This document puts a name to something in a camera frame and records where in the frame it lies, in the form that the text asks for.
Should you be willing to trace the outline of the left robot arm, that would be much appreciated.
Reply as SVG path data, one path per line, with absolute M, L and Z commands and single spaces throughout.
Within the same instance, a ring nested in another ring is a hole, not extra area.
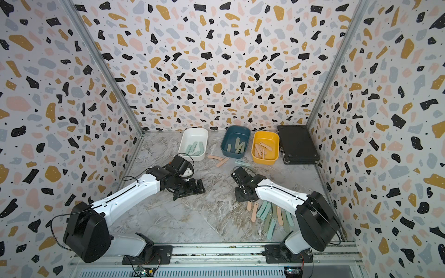
M 112 235 L 110 226 L 134 206 L 161 191 L 172 193 L 173 200 L 206 192 L 202 180 L 196 180 L 194 160 L 186 153 L 179 153 L 164 166 L 153 166 L 136 176 L 125 176 L 130 184 L 112 195 L 87 204 L 75 205 L 68 218 L 62 249 L 74 252 L 85 263 L 92 263 L 103 256 L 122 256 L 129 265 L 147 264 L 162 256 L 156 253 L 154 242 L 147 236 Z

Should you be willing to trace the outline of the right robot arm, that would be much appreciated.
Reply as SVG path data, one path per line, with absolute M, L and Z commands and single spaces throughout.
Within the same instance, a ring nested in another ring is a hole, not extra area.
M 299 193 L 280 186 L 263 175 L 251 176 L 238 167 L 231 177 L 238 185 L 235 197 L 239 202 L 263 200 L 296 216 L 299 230 L 280 243 L 275 258 L 290 262 L 301 252 L 314 249 L 324 251 L 340 230 L 340 221 L 321 193 Z

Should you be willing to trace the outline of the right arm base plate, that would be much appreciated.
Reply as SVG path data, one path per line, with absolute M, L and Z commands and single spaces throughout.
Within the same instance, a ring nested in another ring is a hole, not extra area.
M 310 249 L 293 254 L 282 244 L 267 244 L 261 253 L 268 264 L 302 264 L 312 263 L 313 256 Z

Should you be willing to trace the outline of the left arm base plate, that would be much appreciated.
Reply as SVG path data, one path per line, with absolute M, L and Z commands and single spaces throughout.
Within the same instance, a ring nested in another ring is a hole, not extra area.
M 124 256 L 122 265 L 168 265 L 173 254 L 172 245 L 154 245 L 146 247 L 142 253 L 136 257 Z

